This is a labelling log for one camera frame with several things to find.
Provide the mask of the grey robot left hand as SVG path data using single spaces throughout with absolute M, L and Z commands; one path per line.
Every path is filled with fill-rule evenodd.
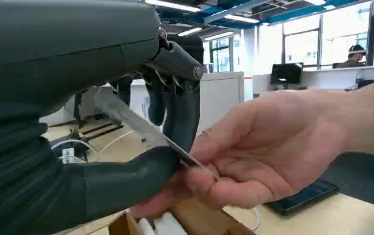
M 169 41 L 155 9 L 130 0 L 0 0 L 0 233 L 52 233 L 157 194 L 180 164 L 167 145 L 128 163 L 64 164 L 39 119 L 74 94 L 152 68 L 189 91 L 177 107 L 191 143 L 199 116 L 192 94 L 203 74 L 199 40 Z

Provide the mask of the person's hand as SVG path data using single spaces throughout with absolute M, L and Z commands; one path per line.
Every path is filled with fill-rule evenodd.
M 198 135 L 190 155 L 205 168 L 177 173 L 133 216 L 155 215 L 189 198 L 219 210 L 252 208 L 292 195 L 317 179 L 344 149 L 337 119 L 342 91 L 278 91 L 232 108 Z

